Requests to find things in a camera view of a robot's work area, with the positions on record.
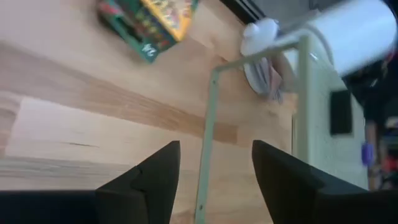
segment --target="metal frame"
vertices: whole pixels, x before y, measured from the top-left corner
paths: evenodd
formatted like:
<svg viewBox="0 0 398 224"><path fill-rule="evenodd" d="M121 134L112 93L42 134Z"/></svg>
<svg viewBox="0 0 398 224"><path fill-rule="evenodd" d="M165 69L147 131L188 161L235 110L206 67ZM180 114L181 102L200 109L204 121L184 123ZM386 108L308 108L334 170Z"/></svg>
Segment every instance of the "metal frame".
<svg viewBox="0 0 398 224"><path fill-rule="evenodd" d="M209 98L206 111L206 122L205 122L205 133L203 137L201 161L200 161L200 174L197 192L197 203L195 209L195 224L205 224L205 213L206 213L206 202L208 195L208 182L209 182L209 172L210 172L210 158L213 149L213 134L214 134L214 124L216 121L216 106L218 101L218 81L220 79L220 73L226 70L240 67L245 63L255 62L264 57L273 56L279 52L288 49L303 49L308 48L308 37L302 37L299 42L293 42L285 44L282 46L275 46L266 50L263 50L257 54L250 55L248 57L243 57L234 62L226 63L219 67L216 67L211 72L210 78L210 90Z"/></svg>

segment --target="colorful box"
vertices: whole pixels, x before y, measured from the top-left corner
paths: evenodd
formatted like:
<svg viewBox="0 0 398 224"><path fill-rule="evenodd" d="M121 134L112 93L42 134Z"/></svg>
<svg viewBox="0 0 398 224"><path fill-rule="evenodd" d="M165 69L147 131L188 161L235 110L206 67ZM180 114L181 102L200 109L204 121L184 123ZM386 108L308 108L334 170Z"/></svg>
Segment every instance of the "colorful box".
<svg viewBox="0 0 398 224"><path fill-rule="evenodd" d="M103 0L98 11L130 47L153 62L183 39L197 6L198 0Z"/></svg>

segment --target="light green frame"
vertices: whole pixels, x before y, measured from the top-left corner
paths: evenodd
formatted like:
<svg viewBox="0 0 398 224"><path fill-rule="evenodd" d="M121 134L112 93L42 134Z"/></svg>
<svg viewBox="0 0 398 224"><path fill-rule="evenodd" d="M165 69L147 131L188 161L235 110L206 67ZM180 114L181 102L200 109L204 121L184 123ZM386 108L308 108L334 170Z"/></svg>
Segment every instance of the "light green frame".
<svg viewBox="0 0 398 224"><path fill-rule="evenodd" d="M200 174L198 182L197 202L195 208L195 224L205 224L206 202L208 194L208 182L210 173L210 157L213 149L213 134L214 124L216 122L216 106L218 101L218 81L220 73L226 70L243 66L245 63L256 62L264 57L273 56L279 52L288 49L299 50L299 74L308 72L308 58L309 58L309 37L303 36L300 41L285 44L282 46L271 47L263 50L257 54L243 57L234 62L226 63L216 67L211 72L210 90L206 111L205 133L203 137L201 161L200 161Z"/></svg>

